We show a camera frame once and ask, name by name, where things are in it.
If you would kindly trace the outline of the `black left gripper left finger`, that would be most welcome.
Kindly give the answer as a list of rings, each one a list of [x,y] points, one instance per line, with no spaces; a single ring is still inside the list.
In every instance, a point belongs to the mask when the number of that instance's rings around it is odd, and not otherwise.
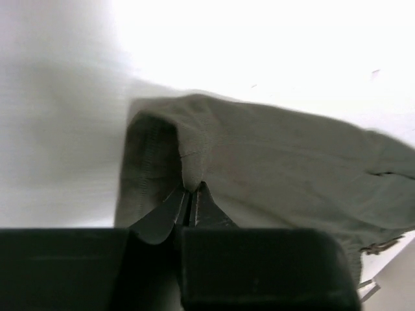
[[[178,186],[131,226],[1,230],[2,310],[184,310]]]

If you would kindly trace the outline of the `olive green shorts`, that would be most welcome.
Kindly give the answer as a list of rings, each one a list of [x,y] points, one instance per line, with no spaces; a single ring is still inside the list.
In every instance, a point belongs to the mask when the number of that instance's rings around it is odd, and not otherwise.
[[[206,183],[241,227],[333,235],[355,282],[363,248],[414,229],[414,150],[392,137],[201,94],[142,98],[133,107],[117,227],[144,217],[177,185],[193,191]]]

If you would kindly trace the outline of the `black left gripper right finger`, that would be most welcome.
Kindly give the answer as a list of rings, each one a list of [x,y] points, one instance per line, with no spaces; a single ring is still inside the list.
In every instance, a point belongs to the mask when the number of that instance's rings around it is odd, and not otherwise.
[[[185,310],[360,310],[346,256],[314,229],[242,229],[202,183],[181,231]]]

